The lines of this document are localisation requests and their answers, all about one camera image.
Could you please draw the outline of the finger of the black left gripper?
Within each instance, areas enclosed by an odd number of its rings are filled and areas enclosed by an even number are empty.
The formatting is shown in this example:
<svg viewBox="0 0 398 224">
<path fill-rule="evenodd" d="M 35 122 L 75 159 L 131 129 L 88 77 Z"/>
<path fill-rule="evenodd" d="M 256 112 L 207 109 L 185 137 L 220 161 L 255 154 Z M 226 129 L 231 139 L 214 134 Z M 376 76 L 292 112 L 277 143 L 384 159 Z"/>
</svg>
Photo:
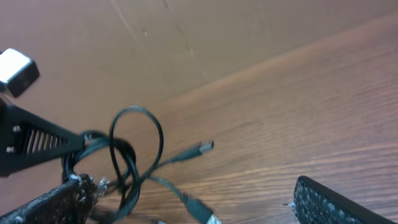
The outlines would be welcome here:
<svg viewBox="0 0 398 224">
<path fill-rule="evenodd" d="M 1 177 L 83 148 L 82 136 L 1 100 Z"/>
</svg>

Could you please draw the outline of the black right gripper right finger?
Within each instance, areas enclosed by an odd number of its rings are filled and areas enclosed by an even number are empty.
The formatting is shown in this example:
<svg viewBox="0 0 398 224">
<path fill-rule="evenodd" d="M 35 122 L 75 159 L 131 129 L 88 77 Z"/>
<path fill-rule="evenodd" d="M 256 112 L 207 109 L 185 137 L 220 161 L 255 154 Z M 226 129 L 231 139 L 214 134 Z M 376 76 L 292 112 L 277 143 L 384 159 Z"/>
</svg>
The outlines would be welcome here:
<svg viewBox="0 0 398 224">
<path fill-rule="evenodd" d="M 394 224 L 304 175 L 296 181 L 292 208 L 299 223 Z"/>
</svg>

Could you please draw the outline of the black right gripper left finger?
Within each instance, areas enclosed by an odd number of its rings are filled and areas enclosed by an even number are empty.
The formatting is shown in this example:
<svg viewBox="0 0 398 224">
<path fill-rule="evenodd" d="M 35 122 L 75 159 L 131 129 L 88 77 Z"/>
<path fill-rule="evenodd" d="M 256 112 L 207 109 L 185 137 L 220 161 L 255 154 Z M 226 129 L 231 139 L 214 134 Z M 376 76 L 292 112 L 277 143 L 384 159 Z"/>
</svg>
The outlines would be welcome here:
<svg viewBox="0 0 398 224">
<path fill-rule="evenodd" d="M 71 175 L 62 185 L 1 216 L 1 224 L 85 223 L 96 202 L 89 175 Z"/>
</svg>

